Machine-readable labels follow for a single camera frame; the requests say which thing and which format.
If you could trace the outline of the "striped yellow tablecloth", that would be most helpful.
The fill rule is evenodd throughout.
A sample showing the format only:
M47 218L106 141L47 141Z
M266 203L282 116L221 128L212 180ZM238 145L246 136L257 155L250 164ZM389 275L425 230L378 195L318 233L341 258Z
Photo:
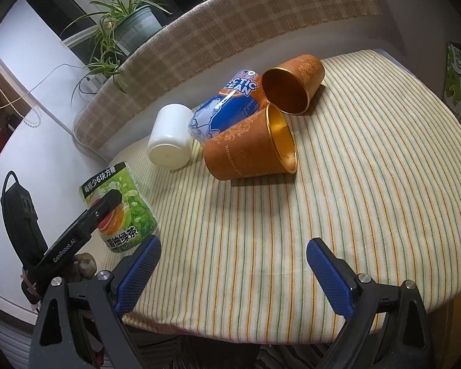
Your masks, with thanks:
M177 172L145 140L119 152L158 221L160 262L127 325L231 342L327 342L342 326L306 260L320 237L356 272L412 280L426 309L461 293L461 125L371 50L328 58L292 117L298 171L221 182L194 145Z

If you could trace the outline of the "orange gold-lined cup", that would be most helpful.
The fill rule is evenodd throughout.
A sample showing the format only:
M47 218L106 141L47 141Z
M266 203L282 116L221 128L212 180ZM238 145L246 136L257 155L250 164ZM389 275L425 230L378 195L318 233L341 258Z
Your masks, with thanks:
M220 181L297 171L296 143L282 111L273 104L208 140L203 158Z
M325 76L320 59L302 54L266 70L261 78L263 92L269 103L283 113L305 113Z

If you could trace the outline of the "beige plaid sofa backrest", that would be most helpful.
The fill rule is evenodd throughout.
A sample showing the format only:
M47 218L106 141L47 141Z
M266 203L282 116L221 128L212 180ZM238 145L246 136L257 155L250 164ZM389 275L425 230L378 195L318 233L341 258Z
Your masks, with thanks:
M207 0L127 58L77 117L75 137L99 149L156 99L227 58L302 28L378 14L378 0Z

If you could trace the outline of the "white plastic cup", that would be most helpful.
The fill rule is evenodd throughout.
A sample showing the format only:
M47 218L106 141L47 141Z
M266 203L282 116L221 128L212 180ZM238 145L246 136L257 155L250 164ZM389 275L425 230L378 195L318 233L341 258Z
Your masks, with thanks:
M147 143L150 161L162 168L182 168L191 158L193 138L188 131L192 111L186 106L172 103L157 114Z

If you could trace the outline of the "near orange gold-lined cup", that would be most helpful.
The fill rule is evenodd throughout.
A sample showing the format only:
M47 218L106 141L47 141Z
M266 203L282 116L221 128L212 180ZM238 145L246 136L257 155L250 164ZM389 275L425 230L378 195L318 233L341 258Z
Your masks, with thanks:
M296 143L282 111L273 104L208 140L203 158L220 181L297 171Z

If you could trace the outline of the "black bag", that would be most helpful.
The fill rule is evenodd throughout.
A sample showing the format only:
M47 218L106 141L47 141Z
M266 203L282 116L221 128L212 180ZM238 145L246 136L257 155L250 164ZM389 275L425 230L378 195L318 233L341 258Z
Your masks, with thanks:
M48 247L32 198L13 171L9 171L4 180L1 208L7 235L22 267L27 271L34 269Z

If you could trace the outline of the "potted spider plant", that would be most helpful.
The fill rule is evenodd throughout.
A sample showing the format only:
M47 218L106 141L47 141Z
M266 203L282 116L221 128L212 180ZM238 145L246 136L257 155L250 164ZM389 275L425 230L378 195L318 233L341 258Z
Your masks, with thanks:
M85 65L87 73L74 86L74 91L85 93L82 83L101 75L105 80L112 81L116 88L124 93L125 84L119 79L122 64L162 30L163 26L154 11L169 16L172 12L151 0L92 0L91 3L100 6L101 9L83 14L67 25L71 28L77 22L96 18L93 32L94 47L89 62Z

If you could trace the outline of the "green printed box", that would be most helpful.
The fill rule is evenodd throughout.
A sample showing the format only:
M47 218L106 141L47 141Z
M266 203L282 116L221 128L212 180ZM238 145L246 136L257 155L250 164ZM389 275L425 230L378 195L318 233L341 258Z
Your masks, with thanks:
M446 79L443 102L461 124L461 44L446 44Z

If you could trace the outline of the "far orange gold-lined cup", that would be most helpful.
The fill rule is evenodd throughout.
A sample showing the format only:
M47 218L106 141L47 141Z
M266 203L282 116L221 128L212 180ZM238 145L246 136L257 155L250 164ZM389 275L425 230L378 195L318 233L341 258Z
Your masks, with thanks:
M305 113L325 76L320 59L302 54L266 70L261 78L263 92L269 103L283 113Z

